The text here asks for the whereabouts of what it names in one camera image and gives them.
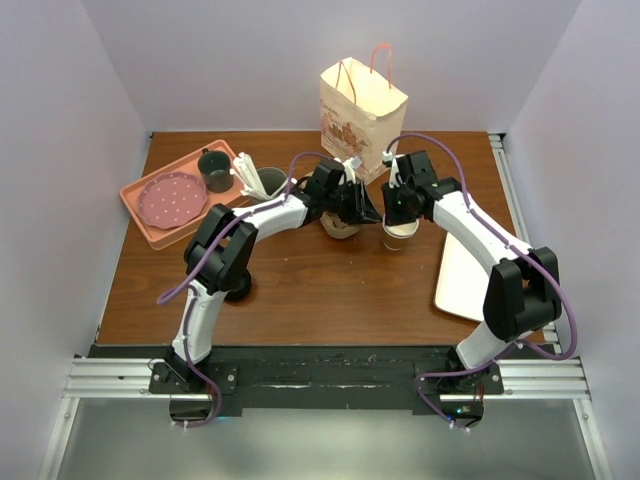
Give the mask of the brown paper coffee cup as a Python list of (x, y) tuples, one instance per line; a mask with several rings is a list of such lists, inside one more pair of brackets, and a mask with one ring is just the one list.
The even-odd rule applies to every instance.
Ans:
[(384, 246), (391, 251), (402, 250), (406, 243), (415, 235), (419, 225), (420, 222), (418, 220), (401, 225), (383, 224)]

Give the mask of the cream paper takeout bag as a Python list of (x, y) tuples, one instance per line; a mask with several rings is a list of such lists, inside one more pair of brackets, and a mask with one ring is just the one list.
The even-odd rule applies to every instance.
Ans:
[[(376, 53), (387, 51), (387, 73), (374, 68)], [(355, 172), (369, 184), (386, 170), (383, 153), (402, 131), (408, 96), (392, 80), (392, 47), (380, 44), (368, 64), (352, 57), (320, 75), (321, 146), (341, 160), (356, 158)]]

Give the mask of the black plastic cup lid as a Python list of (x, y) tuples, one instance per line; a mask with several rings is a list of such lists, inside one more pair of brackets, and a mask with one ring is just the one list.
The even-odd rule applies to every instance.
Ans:
[(228, 303), (237, 303), (245, 299), (252, 288), (252, 277), (248, 270), (245, 270), (239, 280), (238, 285), (231, 289), (226, 297), (225, 301)]

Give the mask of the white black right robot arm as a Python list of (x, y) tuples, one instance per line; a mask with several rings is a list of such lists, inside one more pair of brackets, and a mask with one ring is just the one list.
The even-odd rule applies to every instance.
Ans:
[(382, 192), (387, 225), (423, 217), (458, 240), (488, 275), (484, 321), (458, 343), (457, 361), (445, 369), (452, 390), (469, 392), (489, 362), (562, 313), (557, 257), (509, 234), (452, 178), (423, 185), (385, 183)]

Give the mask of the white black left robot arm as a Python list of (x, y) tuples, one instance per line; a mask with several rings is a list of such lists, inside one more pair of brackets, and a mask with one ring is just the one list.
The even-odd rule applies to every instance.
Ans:
[(348, 226), (382, 221), (366, 185), (356, 178), (349, 163), (329, 158), (322, 159), (311, 175), (287, 179), (283, 192), (273, 200), (245, 208), (217, 204), (210, 209), (184, 252), (186, 278), (157, 299), (164, 305), (187, 292), (168, 361), (171, 378), (183, 391), (215, 386), (206, 368), (213, 330), (226, 297), (250, 282), (247, 267), (255, 244), (302, 228), (325, 214), (336, 215)]

